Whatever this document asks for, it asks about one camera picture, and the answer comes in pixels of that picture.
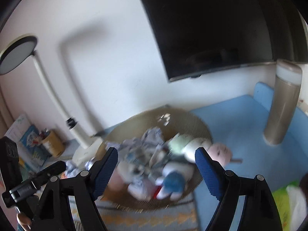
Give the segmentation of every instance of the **beige tube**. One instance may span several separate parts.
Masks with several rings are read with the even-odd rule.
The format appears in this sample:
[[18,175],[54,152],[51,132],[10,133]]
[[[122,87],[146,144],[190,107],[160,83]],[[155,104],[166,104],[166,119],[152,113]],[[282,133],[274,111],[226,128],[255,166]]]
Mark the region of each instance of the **beige tube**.
[[264,130],[265,141],[277,145],[289,128],[301,90],[302,70],[290,61],[278,59],[274,97]]

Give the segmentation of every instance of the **lamp base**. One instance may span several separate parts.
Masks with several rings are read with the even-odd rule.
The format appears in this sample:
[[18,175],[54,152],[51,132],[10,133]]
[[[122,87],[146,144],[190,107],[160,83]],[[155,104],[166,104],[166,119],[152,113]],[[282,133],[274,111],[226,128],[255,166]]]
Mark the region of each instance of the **lamp base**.
[[90,147],[84,149],[82,146],[79,146],[78,149],[75,151],[72,162],[79,168],[83,168],[84,164],[91,160],[93,157],[96,156],[96,153],[100,146],[103,143],[103,139],[100,137],[94,137],[95,141],[92,143]]

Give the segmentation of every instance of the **blue rubber grip pad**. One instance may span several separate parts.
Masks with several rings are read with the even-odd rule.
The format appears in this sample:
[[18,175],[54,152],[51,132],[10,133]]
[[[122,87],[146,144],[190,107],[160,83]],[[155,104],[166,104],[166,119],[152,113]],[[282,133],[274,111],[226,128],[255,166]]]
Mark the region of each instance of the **blue rubber grip pad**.
[[196,150],[195,160],[210,194],[221,201],[224,196],[224,174],[221,173],[223,173],[224,169],[218,162],[213,161],[202,147]]
[[102,166],[100,172],[96,176],[93,187],[93,197],[96,200],[99,196],[101,196],[110,180],[110,177],[116,168],[118,162],[118,151],[113,148],[111,154],[109,155],[107,161]]

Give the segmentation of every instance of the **rug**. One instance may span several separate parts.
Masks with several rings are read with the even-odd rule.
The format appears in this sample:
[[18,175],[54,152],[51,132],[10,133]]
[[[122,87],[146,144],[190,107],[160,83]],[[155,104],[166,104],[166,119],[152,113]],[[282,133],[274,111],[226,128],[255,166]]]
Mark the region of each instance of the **rug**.
[[[199,231],[192,193],[175,206],[140,213],[120,210],[104,198],[95,203],[108,231]],[[73,197],[70,197],[70,207],[76,230],[83,231]]]

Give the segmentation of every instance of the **desk lamp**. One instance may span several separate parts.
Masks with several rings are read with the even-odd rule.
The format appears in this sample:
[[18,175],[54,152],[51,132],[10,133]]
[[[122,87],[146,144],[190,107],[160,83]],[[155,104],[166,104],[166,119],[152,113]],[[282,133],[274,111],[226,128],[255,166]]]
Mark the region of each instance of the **desk lamp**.
[[47,94],[53,101],[59,113],[62,115],[63,119],[66,121],[70,132],[80,144],[80,147],[75,151],[73,155],[72,161],[77,166],[82,167],[84,162],[95,157],[96,152],[101,146],[103,140],[100,137],[89,137],[83,128],[67,112],[45,74],[38,52],[35,50],[37,42],[37,38],[33,35],[22,35],[13,40],[0,53],[0,75],[9,73],[29,56],[32,57],[34,66],[38,72],[38,76],[40,77]]

